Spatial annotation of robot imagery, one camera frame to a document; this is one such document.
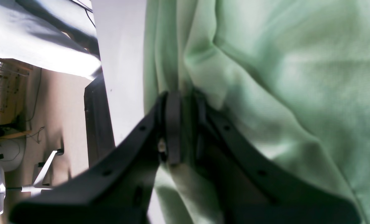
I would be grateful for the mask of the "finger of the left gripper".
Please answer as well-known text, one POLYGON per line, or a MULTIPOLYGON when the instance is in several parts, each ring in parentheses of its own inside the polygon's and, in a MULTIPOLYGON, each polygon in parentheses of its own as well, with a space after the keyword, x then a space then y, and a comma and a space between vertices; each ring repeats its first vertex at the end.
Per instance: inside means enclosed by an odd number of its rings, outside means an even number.
POLYGON ((212 181, 222 224, 359 224, 352 203, 309 184, 262 155, 220 112, 192 94, 195 163, 212 181))
POLYGON ((158 167, 181 162, 181 96, 164 92, 117 148, 66 183, 17 204, 14 224, 149 224, 158 167))

